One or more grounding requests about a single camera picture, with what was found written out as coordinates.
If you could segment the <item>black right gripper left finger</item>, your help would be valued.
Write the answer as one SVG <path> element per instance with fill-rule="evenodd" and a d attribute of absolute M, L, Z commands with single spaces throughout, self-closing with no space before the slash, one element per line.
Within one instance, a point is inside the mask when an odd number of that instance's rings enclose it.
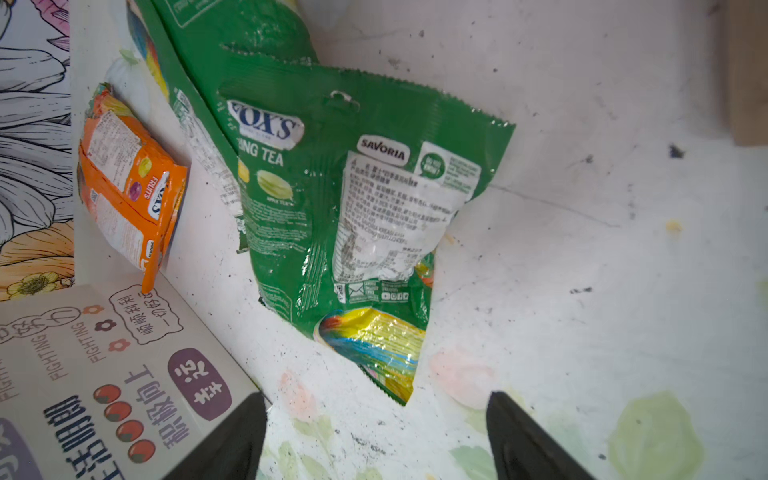
<path fill-rule="evenodd" d="M 254 480 L 267 430 L 261 392 L 243 400 L 165 480 Z"/>

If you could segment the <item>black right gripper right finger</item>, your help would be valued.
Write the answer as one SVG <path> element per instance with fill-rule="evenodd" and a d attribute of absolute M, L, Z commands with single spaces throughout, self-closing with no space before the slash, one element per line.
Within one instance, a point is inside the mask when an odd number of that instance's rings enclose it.
<path fill-rule="evenodd" d="M 503 391 L 494 391 L 489 397 L 486 427 L 499 479 L 594 479 Z"/>

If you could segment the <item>white printed paper bag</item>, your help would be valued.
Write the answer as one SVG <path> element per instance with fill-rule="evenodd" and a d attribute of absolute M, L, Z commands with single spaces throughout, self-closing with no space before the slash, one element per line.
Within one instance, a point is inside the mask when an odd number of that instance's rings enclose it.
<path fill-rule="evenodd" d="M 164 479 L 256 392 L 165 279 L 1 306 L 5 479 Z"/>

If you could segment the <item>green Fox's candy packet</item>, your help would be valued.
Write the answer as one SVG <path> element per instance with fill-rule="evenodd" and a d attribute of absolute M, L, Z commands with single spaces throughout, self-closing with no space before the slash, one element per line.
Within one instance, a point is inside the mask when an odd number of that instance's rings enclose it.
<path fill-rule="evenodd" d="M 262 301 L 406 404 L 435 251 L 514 124 L 416 83 L 258 53 L 227 52 L 213 97 Z"/>

